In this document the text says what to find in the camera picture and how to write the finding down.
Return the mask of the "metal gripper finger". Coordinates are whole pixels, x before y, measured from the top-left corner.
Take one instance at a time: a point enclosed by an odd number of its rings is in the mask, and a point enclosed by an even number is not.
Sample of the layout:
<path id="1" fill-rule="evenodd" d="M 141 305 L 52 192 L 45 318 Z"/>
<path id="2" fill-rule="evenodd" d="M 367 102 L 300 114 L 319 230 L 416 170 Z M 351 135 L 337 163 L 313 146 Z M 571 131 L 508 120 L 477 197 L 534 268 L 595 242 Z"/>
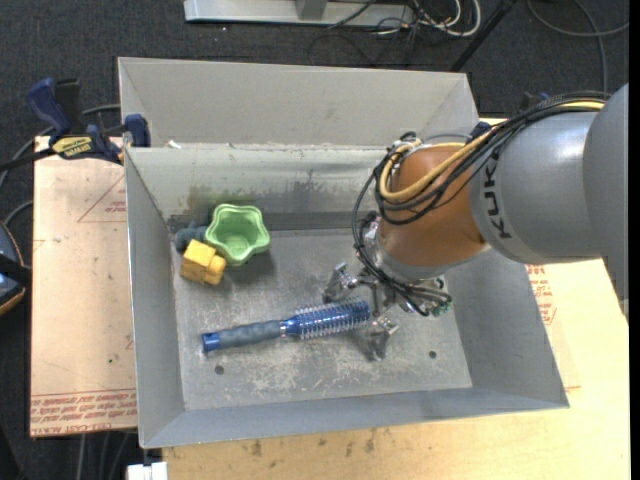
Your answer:
<path id="1" fill-rule="evenodd" d="M 336 265 L 322 294 L 324 303 L 339 302 L 349 297 L 358 286 L 358 280 L 348 272 L 346 263 Z"/>
<path id="2" fill-rule="evenodd" d="M 399 324 L 387 316 L 372 320 L 364 333 L 366 353 L 370 360 L 382 361 L 386 358 L 391 337 L 398 331 Z"/>

